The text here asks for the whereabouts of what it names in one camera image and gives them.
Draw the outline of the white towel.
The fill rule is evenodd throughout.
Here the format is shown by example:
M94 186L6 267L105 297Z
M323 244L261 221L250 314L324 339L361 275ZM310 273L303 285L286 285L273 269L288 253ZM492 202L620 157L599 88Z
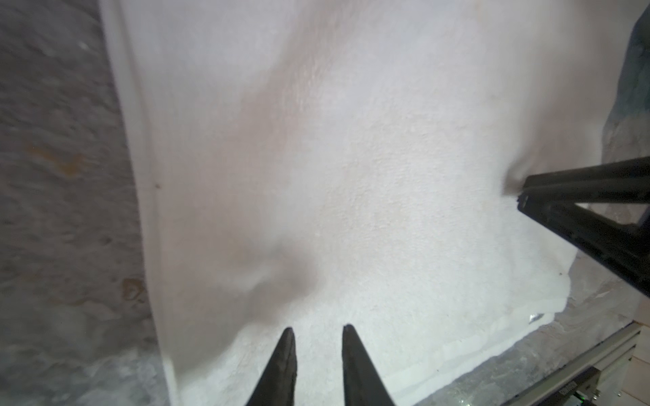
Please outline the white towel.
M529 174L599 164L645 1L103 1L173 405L296 402L360 333L412 405L551 323L577 251Z

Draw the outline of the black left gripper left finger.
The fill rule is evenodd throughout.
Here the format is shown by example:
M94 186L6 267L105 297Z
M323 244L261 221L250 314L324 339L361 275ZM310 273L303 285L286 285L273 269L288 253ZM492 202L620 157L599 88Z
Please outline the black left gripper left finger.
M294 406L296 379L296 337L286 328L246 406Z

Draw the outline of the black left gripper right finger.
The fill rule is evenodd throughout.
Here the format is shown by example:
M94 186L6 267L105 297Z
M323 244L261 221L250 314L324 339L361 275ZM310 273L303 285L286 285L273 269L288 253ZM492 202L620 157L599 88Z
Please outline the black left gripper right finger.
M345 406L394 406L356 329L345 325L342 334Z

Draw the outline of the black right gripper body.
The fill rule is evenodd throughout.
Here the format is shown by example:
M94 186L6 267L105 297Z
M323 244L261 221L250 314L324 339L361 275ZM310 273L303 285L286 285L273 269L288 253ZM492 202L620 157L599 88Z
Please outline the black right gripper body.
M532 175L518 210L649 296L649 215L620 224L583 204L649 204L649 158Z

